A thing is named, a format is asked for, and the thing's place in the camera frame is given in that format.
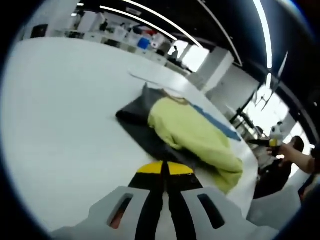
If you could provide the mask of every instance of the ceiling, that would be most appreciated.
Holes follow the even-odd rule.
[[[288,53],[287,62],[281,76],[283,81],[302,103],[316,124],[320,134],[320,96],[313,94],[320,90],[319,36],[320,36],[320,4],[318,0],[260,0],[269,26],[272,46],[272,63],[270,70],[278,75],[284,57]],[[197,0],[134,0],[145,7],[165,16],[195,37],[204,47],[212,50],[214,46],[228,49],[235,62],[243,64],[242,69],[260,82],[265,81],[267,54],[265,36],[258,11],[253,0],[202,0],[221,23],[233,46],[223,33],[217,22],[210,16]],[[137,6],[121,0],[82,0],[85,9],[101,11],[99,6],[106,6],[120,11],[126,7],[142,12],[140,18],[164,29],[178,39],[190,41],[176,28],[161,18]],[[278,90],[277,93],[291,108],[291,114],[305,128],[311,142],[314,142],[311,128],[288,95]]]

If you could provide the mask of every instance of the blue container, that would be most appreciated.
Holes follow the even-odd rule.
[[[147,38],[142,37],[142,38],[140,39],[140,41],[138,42],[138,48],[147,49],[147,47],[149,46],[149,44],[150,44],[150,40],[147,39]]]

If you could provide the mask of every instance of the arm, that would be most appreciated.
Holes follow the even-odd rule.
[[[307,174],[312,174],[315,172],[315,159],[310,155],[302,154],[287,144],[284,144],[280,147],[279,155],[284,155],[285,161],[290,161],[296,164]]]

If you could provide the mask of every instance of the window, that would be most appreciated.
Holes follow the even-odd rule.
[[[191,71],[196,72],[206,60],[209,52],[210,51],[206,48],[193,45],[182,59],[182,63]]]
[[[256,101],[251,101],[244,112],[268,136],[271,128],[286,118],[289,108],[276,93],[272,94],[272,90],[263,85],[257,91]]]
[[[187,48],[188,46],[188,43],[186,41],[181,41],[181,40],[178,40],[176,41],[173,46],[170,48],[169,52],[168,52],[168,55],[171,55],[174,51],[175,51],[175,48],[174,46],[176,46],[176,48],[178,49],[178,59],[181,57],[181,54],[185,51],[185,49]]]

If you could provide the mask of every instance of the chair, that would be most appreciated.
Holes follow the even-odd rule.
[[[254,199],[247,220],[256,226],[282,229],[301,207],[297,189],[288,186],[272,195]]]

